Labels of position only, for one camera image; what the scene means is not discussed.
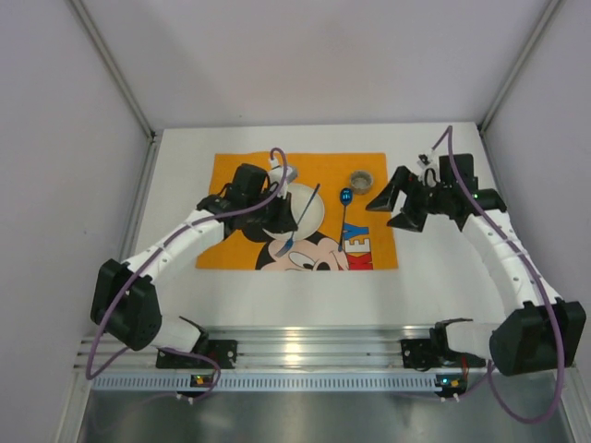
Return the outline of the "blue metal spoon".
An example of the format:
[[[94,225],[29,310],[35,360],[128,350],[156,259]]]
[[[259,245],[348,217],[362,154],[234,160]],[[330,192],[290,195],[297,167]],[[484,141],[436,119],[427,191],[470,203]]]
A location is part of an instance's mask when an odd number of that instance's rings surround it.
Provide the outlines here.
[[[340,238],[339,238],[339,242],[338,242],[338,251],[339,252],[342,252],[344,250],[344,226],[345,226],[346,212],[347,212],[348,206],[353,201],[353,195],[354,195],[353,190],[350,187],[344,187],[340,191],[339,199],[340,199],[341,205],[343,206],[343,217],[342,217],[342,222],[341,222]]]

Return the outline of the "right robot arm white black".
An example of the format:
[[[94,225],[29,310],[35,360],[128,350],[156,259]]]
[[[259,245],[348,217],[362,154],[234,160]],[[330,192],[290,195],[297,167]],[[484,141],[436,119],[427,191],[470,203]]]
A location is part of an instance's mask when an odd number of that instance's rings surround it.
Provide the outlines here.
[[[482,259],[506,315],[498,324],[468,318],[437,322],[429,335],[439,357],[490,360],[504,376],[555,369],[560,353],[565,366],[573,365],[586,312],[542,278],[515,235],[500,194],[479,186],[472,155],[441,156],[437,167],[425,166],[421,175],[398,167],[366,209],[391,212],[400,194],[404,203],[389,226],[420,233],[429,215],[455,222]]]

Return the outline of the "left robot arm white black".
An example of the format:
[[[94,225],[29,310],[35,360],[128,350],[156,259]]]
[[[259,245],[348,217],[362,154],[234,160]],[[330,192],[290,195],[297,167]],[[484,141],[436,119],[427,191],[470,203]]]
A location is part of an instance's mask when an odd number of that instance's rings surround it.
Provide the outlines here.
[[[154,347],[180,354],[202,352],[206,330],[187,318],[163,314],[159,287],[236,231],[295,230],[288,186],[296,177],[295,168],[276,160],[269,171],[239,165],[230,183],[201,200],[163,239],[133,257],[102,264],[91,321],[132,351]]]

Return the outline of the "blue metal fork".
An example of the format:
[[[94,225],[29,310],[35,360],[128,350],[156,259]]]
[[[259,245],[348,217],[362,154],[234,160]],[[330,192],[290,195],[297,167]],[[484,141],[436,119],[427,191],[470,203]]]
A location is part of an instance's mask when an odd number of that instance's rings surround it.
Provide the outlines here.
[[[306,215],[306,212],[308,211],[308,208],[310,206],[310,204],[313,202],[315,196],[318,194],[320,190],[320,184],[316,184],[314,191],[312,192],[312,194],[310,195],[308,202],[306,204],[306,206],[303,208],[299,219],[297,220],[297,224],[300,224],[303,221],[304,216]],[[277,252],[277,257],[282,257],[284,256],[293,246],[294,244],[294,237],[295,237],[296,232],[292,231],[289,239],[284,243],[284,245],[278,250]]]

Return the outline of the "cream round plate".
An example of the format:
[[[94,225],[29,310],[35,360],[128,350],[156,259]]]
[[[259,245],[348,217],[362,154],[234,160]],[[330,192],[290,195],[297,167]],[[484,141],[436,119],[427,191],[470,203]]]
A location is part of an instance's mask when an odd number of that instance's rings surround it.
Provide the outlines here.
[[[315,186],[306,186],[297,183],[288,186],[288,191],[292,193],[292,212],[296,222],[299,219],[303,208],[306,206],[310,195],[314,191],[314,188]],[[303,221],[297,225],[294,242],[304,240],[314,234],[322,225],[324,214],[324,203],[319,191],[313,202],[310,204]],[[285,233],[276,236],[274,239],[285,242],[289,239],[290,235],[291,233]]]

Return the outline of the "small grey ceramic cup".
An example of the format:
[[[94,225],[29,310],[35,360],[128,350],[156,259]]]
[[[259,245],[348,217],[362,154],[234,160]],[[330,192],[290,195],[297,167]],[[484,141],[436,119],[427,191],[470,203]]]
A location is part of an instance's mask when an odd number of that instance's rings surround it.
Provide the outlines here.
[[[356,170],[349,175],[349,187],[355,195],[366,195],[373,184],[373,175],[368,171]]]

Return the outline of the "orange cartoon mouse placemat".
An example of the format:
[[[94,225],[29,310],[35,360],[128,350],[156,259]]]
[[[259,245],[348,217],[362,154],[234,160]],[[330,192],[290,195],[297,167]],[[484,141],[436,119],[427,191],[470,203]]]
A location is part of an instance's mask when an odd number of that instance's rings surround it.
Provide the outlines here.
[[[366,205],[388,182],[383,153],[290,153],[288,162],[298,170],[293,183],[320,184],[325,214],[320,228],[310,237],[294,242],[282,257],[280,240],[247,240],[241,231],[198,257],[199,269],[225,270],[384,270],[398,266],[389,214],[370,212]],[[343,206],[339,196],[349,187],[349,175],[368,171],[374,184],[366,195],[353,195],[344,226],[344,250],[338,251]]]

